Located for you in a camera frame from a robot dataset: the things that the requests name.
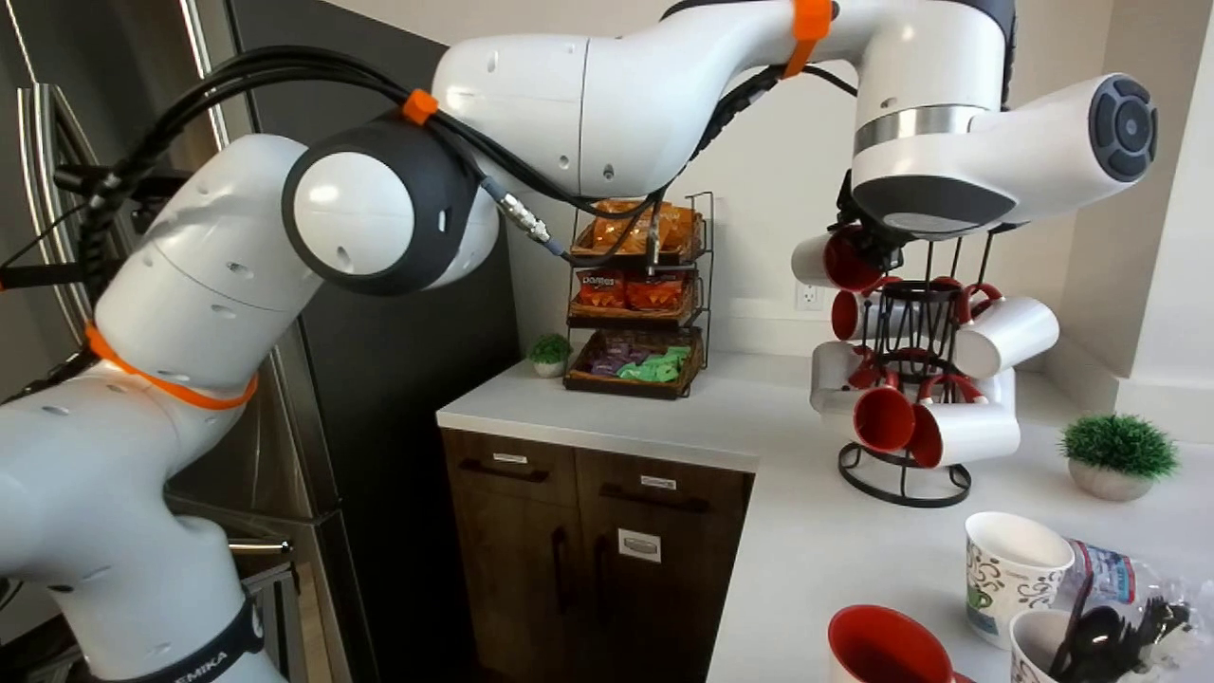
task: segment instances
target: wooden cabinet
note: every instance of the wooden cabinet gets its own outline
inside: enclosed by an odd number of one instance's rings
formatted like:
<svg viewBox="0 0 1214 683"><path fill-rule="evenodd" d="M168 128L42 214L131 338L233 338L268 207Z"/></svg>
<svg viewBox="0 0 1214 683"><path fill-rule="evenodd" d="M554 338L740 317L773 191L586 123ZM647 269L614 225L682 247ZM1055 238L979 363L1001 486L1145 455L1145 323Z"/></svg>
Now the wooden cabinet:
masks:
<svg viewBox="0 0 1214 683"><path fill-rule="evenodd" d="M750 478L449 434L483 667L707 679Z"/></svg>

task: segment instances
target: wall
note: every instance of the wall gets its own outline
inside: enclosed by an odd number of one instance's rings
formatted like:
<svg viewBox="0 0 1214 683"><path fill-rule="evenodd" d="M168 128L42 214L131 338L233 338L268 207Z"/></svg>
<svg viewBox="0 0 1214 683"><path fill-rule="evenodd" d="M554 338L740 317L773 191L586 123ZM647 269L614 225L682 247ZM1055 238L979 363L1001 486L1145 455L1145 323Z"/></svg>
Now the wall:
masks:
<svg viewBox="0 0 1214 683"><path fill-rule="evenodd" d="M1159 166L1141 191L1076 218L1050 368L1083 407L1145 414L1189 445L1214 440L1211 24L1211 0L1116 3L1108 67L1154 89Z"/></svg>
<svg viewBox="0 0 1214 683"><path fill-rule="evenodd" d="M673 0L338 0L353 10L397 24L435 40L507 29L572 29L620 34L660 18ZM1022 0L1022 54L1012 101L1035 99L1064 85L1102 71L1108 0ZM824 333L832 293L805 293L791 276L791 249L827 230L834 192L850 162L855 101L820 85L791 80L677 182L714 191L716 197L716 314L714 348L744 352L810 352ZM554 228L571 230L571 207L542 207ZM1006 293L1027 293L1047 302L1064 300L1073 218L1040 221L999 238L990 280ZM907 249L907 272L918 272L918 247ZM974 269L979 238L968 238L965 272ZM533 242L512 242L520 333L561 325L571 272Z"/></svg>

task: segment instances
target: kitchen counter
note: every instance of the kitchen counter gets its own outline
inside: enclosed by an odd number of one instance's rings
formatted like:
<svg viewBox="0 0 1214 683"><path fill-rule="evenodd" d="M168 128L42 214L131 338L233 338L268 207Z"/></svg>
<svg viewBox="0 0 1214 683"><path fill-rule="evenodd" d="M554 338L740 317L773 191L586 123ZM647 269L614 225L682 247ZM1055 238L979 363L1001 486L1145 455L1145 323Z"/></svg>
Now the kitchen counter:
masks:
<svg viewBox="0 0 1214 683"><path fill-rule="evenodd" d="M1035 515L1214 591L1214 450L1180 448L1178 478L1141 500L1111 506L1069 486L1064 426L1073 407L1027 371L1018 402L1022 450L973 462L973 496L949 510L907 510L855 489L837 474L845 430L813 414L810 360L791 358L716 352L677 402L567 392L516 363L435 419L445 430L755 474L708 683L827 679L824 634L845 603L913 615L946 643L955 673L1001 683L1008 651L965 621L965 515L979 510ZM1180 679L1214 679L1214 651Z"/></svg>

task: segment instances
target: refrigerator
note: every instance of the refrigerator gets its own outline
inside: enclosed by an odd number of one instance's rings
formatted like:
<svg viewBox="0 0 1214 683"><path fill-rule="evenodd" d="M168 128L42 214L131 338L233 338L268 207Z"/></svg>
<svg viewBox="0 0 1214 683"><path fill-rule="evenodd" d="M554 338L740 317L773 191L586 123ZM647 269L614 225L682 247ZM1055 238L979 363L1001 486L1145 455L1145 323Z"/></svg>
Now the refrigerator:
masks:
<svg viewBox="0 0 1214 683"><path fill-rule="evenodd" d="M0 94L0 258L74 197L46 191L31 207L21 101L51 85L53 142L122 157L156 114L256 47L322 47L362 58L397 85L430 89L445 47L318 0L7 0ZM380 94L347 85L273 85L213 110L184 133L168 172L195 172L251 128L316 144L382 114ZM27 261L74 258L53 247ZM89 293L0 293L0 393L46 376L79 347ZM263 621L276 625L294 683L466 679L472 621L442 458L435 410L520 358L506 238L472 276L415 293L362 297L322 283L263 363L242 421L168 486L177 513L218 521L234 555L285 555L287 591ZM3 643L38 625L36 588L3 607Z"/></svg>

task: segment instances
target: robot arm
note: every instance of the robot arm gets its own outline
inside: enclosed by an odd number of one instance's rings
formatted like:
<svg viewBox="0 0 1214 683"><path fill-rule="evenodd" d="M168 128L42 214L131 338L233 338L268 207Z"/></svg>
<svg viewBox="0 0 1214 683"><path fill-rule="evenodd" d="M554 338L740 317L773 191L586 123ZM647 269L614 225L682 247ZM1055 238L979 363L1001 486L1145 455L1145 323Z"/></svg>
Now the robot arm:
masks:
<svg viewBox="0 0 1214 683"><path fill-rule="evenodd" d="M496 207L542 238L520 186L660 192L740 76L805 58L797 6L832 15L813 62L859 67L850 191L877 230L1033 221L1149 166L1154 110L1123 76L1001 106L1008 0L691 0L621 37L457 47L435 114L392 110L309 150L248 137L177 191L99 297L104 360L0 407L0 572L58 583L94 675L273 679L265 658L209 645L242 621L238 582L222 531L176 521L158 489L233 430L276 333L322 276L418 293L472 272Z"/></svg>

